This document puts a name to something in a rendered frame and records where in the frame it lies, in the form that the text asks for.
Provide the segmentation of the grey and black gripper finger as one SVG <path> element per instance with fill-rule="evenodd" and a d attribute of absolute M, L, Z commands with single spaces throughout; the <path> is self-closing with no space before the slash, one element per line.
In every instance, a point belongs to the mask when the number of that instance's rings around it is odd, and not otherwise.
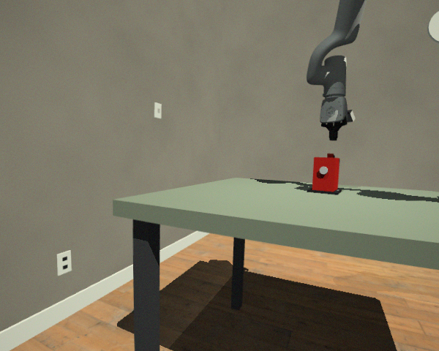
<path fill-rule="evenodd" d="M 333 123 L 327 123 L 327 124 L 326 123 L 324 123 L 324 124 L 322 123 L 321 126 L 322 127 L 326 127 L 328 129 L 328 131 L 329 131 L 329 140 L 332 140 L 331 139 L 331 135 L 332 135 L 333 127 L 334 127 Z"/>
<path fill-rule="evenodd" d="M 340 122 L 341 121 L 339 121 L 339 123 Z M 332 135 L 331 135 L 332 140 L 337 140 L 339 129 L 341 128 L 341 126 L 347 125 L 346 116 L 345 116 L 344 120 L 342 120 L 342 123 L 340 123 L 340 124 L 339 123 L 334 122 L 334 129 L 332 130 Z"/>

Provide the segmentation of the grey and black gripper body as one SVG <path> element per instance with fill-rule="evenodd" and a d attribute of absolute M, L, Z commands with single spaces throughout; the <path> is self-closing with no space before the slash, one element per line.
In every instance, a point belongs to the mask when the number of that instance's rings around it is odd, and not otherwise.
<path fill-rule="evenodd" d="M 342 122 L 346 115 L 346 120 L 348 120 L 348 106 L 345 97 L 331 96 L 323 100 L 320 110 L 321 123 Z"/>

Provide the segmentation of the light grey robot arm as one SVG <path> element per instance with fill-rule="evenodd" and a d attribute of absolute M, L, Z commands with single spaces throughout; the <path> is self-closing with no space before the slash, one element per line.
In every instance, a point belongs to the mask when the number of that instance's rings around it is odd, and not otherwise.
<path fill-rule="evenodd" d="M 325 56 L 333 49 L 357 38 L 367 0 L 339 0 L 333 32 L 314 49 L 307 70 L 307 82 L 324 87 L 323 97 L 344 96 L 346 92 L 346 57 Z"/>

